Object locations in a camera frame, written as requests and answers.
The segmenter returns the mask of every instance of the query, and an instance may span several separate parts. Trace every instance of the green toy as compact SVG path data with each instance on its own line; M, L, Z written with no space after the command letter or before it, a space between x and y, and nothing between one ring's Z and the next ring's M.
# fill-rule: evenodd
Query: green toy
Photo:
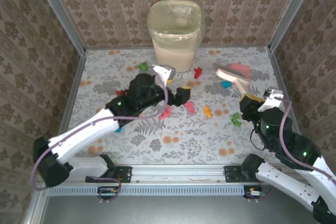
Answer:
M139 69L142 70L142 71L148 71L149 66L148 66L147 61L142 62L142 63L140 63L139 65L137 65L137 68L139 68Z
M231 116L231 122L234 126L236 127L240 127L241 126L241 122L238 121L238 119L240 119L240 116L241 116L241 113L237 112L237 113L234 113L232 116Z

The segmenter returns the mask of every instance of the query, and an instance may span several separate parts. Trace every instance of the toy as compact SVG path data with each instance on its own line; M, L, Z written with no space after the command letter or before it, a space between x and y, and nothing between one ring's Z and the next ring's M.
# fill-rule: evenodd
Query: toy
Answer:
M229 81L223 81L223 82L222 82L222 85L223 85L223 88L224 88L224 89L227 89L227 88L229 88L229 87L232 86L232 83L229 82Z
M190 114L195 114L194 103L192 101L186 102L184 106L187 108Z
M116 90L115 92L116 92L117 96L120 96L122 94L123 90Z
M241 116L241 114L240 114L239 112L234 113L234 114L231 116L231 122L232 122L232 124L233 124L234 126L236 126L236 127L240 127L241 124L242 124L240 121L238 121L238 119L240 119L240 116Z
M201 75L202 69L201 68L194 68L194 71L195 71L194 78L197 79Z
M160 115L159 119L162 120L164 118L170 117L170 114L172 113L173 108L172 107L167 107L166 110Z
M211 117L212 117L211 111L210 111L210 109L209 109L208 106L205 106L205 108L204 108L204 113L206 114L206 116L207 116L208 118L211 118Z
M139 65L137 65L137 68L139 68L139 69L142 70L142 71L148 71L149 66L148 66L147 61L142 62L142 63L140 63Z

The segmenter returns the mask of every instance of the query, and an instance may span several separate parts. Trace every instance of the red toy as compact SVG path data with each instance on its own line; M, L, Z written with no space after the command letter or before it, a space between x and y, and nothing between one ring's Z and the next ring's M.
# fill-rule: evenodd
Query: red toy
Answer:
M170 113L172 113L173 108L167 107L167 109L160 115L159 119L162 120L164 118L168 118L170 116Z
M195 114L194 103L192 101L188 101L184 104L190 114Z
M120 96L122 94L122 92L123 92L123 90L117 90L116 91L117 96Z
M194 71L195 71L194 78L197 79L201 75L202 69L201 68L194 68Z

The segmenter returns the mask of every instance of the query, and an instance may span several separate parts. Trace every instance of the trash bin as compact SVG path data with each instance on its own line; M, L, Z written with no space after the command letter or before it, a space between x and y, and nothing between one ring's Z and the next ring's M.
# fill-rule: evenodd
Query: trash bin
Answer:
M178 72L190 70L204 36L201 7L188 0L160 1L152 6L147 25L158 64L172 66Z

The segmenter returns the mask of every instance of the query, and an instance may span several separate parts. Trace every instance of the yellow toy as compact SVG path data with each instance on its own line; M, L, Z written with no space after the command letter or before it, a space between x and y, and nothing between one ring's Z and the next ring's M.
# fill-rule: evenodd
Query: yellow toy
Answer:
M212 117L212 115L211 115L211 111L210 111L210 109L209 109L208 106L205 106L205 108L204 108L204 113L206 114L206 116L207 116L208 118L211 118L211 117Z

